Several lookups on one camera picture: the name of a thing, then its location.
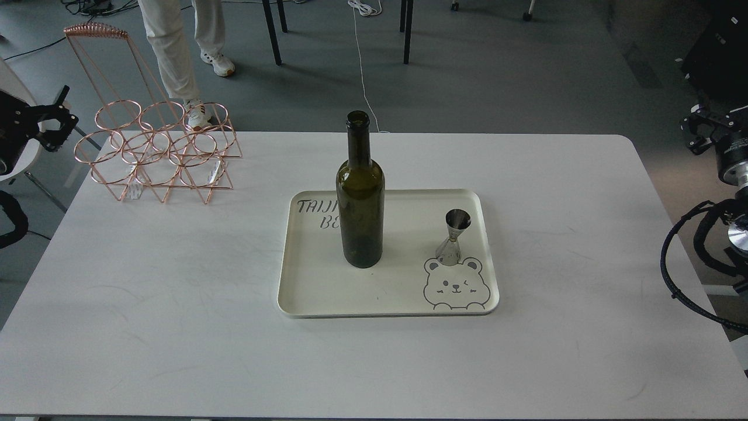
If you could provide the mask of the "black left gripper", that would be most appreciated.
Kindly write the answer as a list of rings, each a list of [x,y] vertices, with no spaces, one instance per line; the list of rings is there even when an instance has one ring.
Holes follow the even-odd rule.
[[[3,154],[19,154],[31,138],[37,139],[46,151],[57,151],[67,141],[78,123],[78,118],[63,106],[69,90],[69,86],[65,85],[53,104],[37,106],[29,106],[14,95],[2,91],[1,150]],[[40,130],[39,123],[48,120],[56,120],[60,123],[60,127],[57,130]]]

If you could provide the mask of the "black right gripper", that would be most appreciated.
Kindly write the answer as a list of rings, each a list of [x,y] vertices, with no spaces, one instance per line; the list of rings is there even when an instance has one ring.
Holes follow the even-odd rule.
[[[711,146],[729,146],[733,141],[745,139],[746,118],[746,106],[718,113],[705,105],[695,105],[680,122],[685,146],[692,154],[700,155]]]

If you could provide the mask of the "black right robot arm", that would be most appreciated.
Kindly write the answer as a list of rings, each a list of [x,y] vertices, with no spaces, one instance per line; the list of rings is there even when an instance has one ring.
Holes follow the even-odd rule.
[[[671,227],[663,241],[660,251],[660,272],[663,282],[670,290],[671,298],[678,299],[688,309],[719,323],[722,327],[735,332],[746,334],[745,323],[733,322],[719,317],[695,304],[688,298],[671,279],[666,267],[666,257],[671,241],[678,234],[681,227],[690,219],[702,214],[703,218],[695,230],[694,251],[707,267],[721,274],[735,277],[738,282],[733,289],[743,299],[746,299],[747,277],[747,130],[746,107],[740,107],[729,112],[719,113],[711,111],[706,104],[692,107],[689,116],[681,120],[680,128],[684,141],[694,155],[703,154],[710,147],[716,154],[718,179],[727,185],[736,187],[737,191],[732,199],[721,202],[705,201],[698,203],[685,213],[677,223]],[[730,263],[724,263],[708,253],[705,241],[711,229],[717,222],[727,227],[729,246],[724,253]]]

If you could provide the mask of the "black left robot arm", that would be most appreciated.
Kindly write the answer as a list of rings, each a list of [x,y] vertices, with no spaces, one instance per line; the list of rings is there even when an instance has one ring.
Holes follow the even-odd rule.
[[[56,152],[73,129],[78,118],[63,106],[69,86],[61,89],[51,105],[30,106],[25,101],[2,91],[1,111],[1,167],[2,175],[10,175],[29,139],[37,139],[46,151]],[[19,242],[29,231],[29,219],[19,202],[7,192],[1,192],[2,211],[13,223],[12,231],[2,234],[1,248]]]

